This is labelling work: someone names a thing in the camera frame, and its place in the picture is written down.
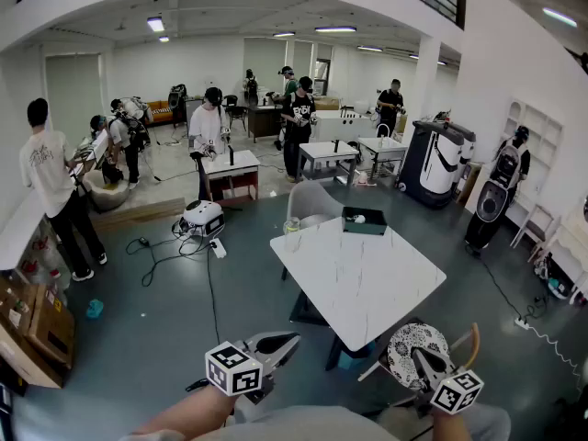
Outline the clear glass jar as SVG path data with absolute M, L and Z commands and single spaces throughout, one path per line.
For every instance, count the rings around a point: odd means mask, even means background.
M 300 219 L 291 217 L 287 219 L 283 227 L 284 249 L 287 252 L 294 252 L 300 239 Z

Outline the black metal chair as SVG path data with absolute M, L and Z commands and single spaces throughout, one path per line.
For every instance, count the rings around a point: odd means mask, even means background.
M 229 127 L 235 120 L 240 120 L 243 124 L 243 128 L 246 130 L 245 120 L 247 115 L 247 108 L 238 104 L 238 96 L 227 95 L 223 98 L 224 108 L 227 116 L 229 117 Z

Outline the orange sofa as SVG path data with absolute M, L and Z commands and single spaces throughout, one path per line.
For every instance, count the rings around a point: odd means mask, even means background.
M 146 121 L 149 125 L 170 124 L 174 121 L 173 110 L 164 100 L 148 102 Z

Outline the white wall shelf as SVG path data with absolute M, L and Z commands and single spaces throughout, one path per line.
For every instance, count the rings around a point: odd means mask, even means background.
M 541 110 L 511 98 L 504 118 L 501 141 L 512 138 L 520 126 L 529 129 L 526 147 L 530 152 L 531 162 L 527 179 L 518 187 L 515 202 L 530 211 L 539 203 L 543 187 L 557 159 L 563 126 Z

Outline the small cardboard box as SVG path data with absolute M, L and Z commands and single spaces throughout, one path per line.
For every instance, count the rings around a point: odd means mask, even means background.
M 26 335 L 32 320 L 37 287 L 22 282 L 18 277 L 0 274 L 0 314 L 20 335 Z

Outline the white sink table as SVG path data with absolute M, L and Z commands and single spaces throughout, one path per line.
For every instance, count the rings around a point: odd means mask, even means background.
M 403 166 L 408 147 L 395 141 L 392 137 L 362 138 L 357 139 L 361 147 L 366 148 L 373 154 L 373 162 L 369 173 L 369 180 L 376 177 L 380 164 L 392 163 L 392 175 L 398 175 Z

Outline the white egg shaped seat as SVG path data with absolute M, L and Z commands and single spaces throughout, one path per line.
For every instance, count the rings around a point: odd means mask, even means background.
M 100 211 L 116 209 L 130 194 L 127 180 L 120 179 L 116 184 L 109 183 L 98 170 L 86 173 L 83 183 Z

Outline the dark green tray box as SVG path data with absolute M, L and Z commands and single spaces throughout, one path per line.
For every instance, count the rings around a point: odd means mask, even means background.
M 364 215 L 366 222 L 357 224 L 347 222 L 347 217 L 355 215 Z M 381 210 L 378 209 L 363 209 L 345 206 L 342 211 L 343 232 L 360 233 L 367 235 L 383 236 L 388 229 L 388 223 Z

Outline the person's right forearm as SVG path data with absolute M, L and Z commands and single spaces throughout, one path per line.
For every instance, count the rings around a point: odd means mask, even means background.
M 469 431 L 460 415 L 450 415 L 433 409 L 433 441 L 471 441 Z

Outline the white ornate table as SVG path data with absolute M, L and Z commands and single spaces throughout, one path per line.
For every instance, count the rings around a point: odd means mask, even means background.
M 550 252 L 555 243 L 570 253 L 582 269 L 580 276 L 571 288 L 570 305 L 573 305 L 580 295 L 588 300 L 588 223 L 582 215 L 585 198 L 560 220 L 555 231 L 545 242 L 534 246 L 528 259 L 528 262 L 533 263 L 542 259 Z

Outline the long white counter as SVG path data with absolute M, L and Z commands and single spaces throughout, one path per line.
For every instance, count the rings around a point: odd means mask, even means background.
M 93 161 L 93 165 L 96 165 L 102 160 L 107 149 L 107 134 L 102 131 L 91 147 L 92 152 L 85 161 Z M 84 174 L 84 179 L 88 175 L 84 170 L 83 165 L 75 167 L 71 171 L 71 178 L 72 182 L 81 187 L 88 196 L 90 193 L 82 182 L 82 175 Z M 40 204 L 37 191 L 32 189 L 0 233 L 0 271 L 18 268 L 21 256 L 43 218 L 44 208 Z

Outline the pack of water bottles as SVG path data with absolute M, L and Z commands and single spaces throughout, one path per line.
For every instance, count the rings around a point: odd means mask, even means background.
M 67 306 L 65 290 L 69 288 L 71 272 L 58 248 L 57 236 L 42 221 L 33 232 L 23 253 L 20 271 L 28 283 L 46 285 Z

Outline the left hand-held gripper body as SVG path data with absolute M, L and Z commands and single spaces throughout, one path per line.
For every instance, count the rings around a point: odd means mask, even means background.
M 224 395 L 244 395 L 251 403 L 259 403 L 275 386 L 260 361 L 228 341 L 205 354 L 205 369 L 207 381 Z

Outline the grey frame white table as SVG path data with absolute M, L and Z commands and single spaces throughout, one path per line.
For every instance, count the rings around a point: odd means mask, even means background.
M 338 153 L 334 153 L 333 141 L 303 143 L 300 145 L 296 181 L 331 178 L 349 188 L 354 182 L 358 155 L 359 150 L 345 141 L 339 141 Z

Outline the white counter unit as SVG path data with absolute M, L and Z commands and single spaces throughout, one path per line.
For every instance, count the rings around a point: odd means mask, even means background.
M 312 127 L 311 142 L 357 141 L 375 138 L 376 128 L 370 117 L 353 110 L 318 110 L 317 123 Z

